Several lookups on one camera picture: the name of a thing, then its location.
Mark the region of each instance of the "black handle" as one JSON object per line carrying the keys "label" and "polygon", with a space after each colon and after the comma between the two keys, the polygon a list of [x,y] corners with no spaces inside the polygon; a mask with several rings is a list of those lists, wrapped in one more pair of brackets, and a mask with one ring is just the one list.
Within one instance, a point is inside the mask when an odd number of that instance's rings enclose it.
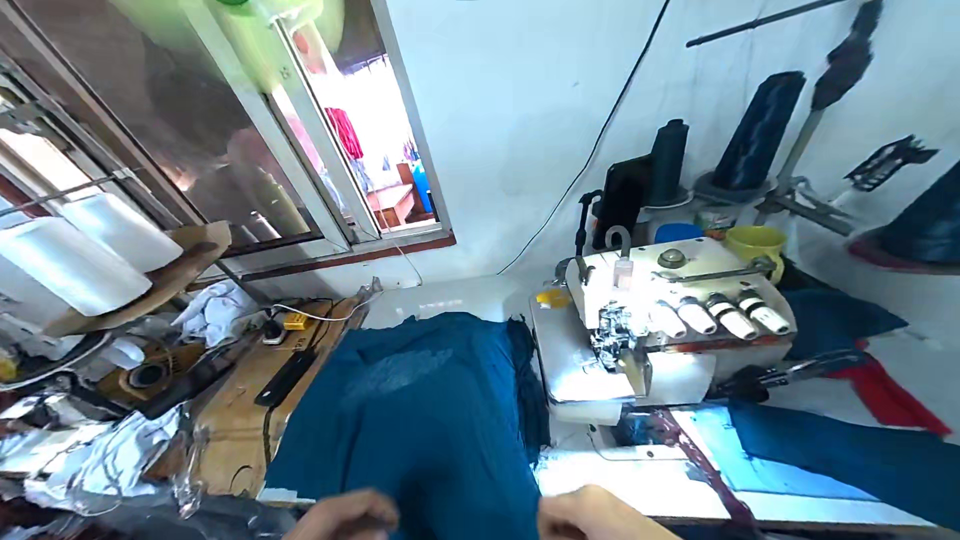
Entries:
{"label": "black handle", "polygon": [[253,398],[253,403],[267,407],[277,407],[282,404],[316,359],[317,352],[312,349],[293,353],[290,359],[276,371],[270,382],[267,382],[263,390]]}

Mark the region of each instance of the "teal fabric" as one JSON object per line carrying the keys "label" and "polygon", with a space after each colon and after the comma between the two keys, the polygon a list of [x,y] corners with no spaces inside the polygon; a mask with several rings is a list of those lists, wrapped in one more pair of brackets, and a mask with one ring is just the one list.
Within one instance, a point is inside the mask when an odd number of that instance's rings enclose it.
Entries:
{"label": "teal fabric", "polygon": [[827,475],[960,530],[960,446],[926,431],[867,428],[774,406],[731,401],[728,409],[747,454]]}
{"label": "teal fabric", "polygon": [[467,313],[350,331],[297,406],[267,487],[320,499],[373,487],[393,538],[537,538],[530,464],[549,443],[533,340]]}

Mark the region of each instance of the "hand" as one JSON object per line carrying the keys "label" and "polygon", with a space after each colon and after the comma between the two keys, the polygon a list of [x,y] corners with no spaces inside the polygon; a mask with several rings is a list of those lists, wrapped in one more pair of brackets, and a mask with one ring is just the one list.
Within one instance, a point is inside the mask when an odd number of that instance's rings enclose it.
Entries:
{"label": "hand", "polygon": [[399,522],[391,498],[361,489],[320,500],[283,540],[387,540]]}
{"label": "hand", "polygon": [[597,485],[540,499],[540,540],[676,540],[654,520]]}

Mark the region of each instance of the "blue container lid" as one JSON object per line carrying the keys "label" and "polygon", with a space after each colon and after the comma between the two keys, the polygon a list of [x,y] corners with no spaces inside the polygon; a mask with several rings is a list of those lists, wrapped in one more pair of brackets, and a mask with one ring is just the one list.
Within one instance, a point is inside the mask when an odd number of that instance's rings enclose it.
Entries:
{"label": "blue container lid", "polygon": [[692,223],[666,223],[657,228],[657,234],[654,235],[654,243],[662,244],[663,242],[689,240],[690,238],[699,238],[703,235],[703,229]]}

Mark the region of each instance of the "paper roll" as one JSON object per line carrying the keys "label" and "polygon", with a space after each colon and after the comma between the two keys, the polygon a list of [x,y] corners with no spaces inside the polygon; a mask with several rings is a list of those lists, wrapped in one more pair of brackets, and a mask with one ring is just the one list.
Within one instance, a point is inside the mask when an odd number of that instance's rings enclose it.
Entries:
{"label": "paper roll", "polygon": [[112,193],[97,193],[67,203],[63,217],[138,272],[166,266],[183,248]]}
{"label": "paper roll", "polygon": [[143,274],[61,217],[0,231],[0,256],[87,317],[125,306],[151,287]]}

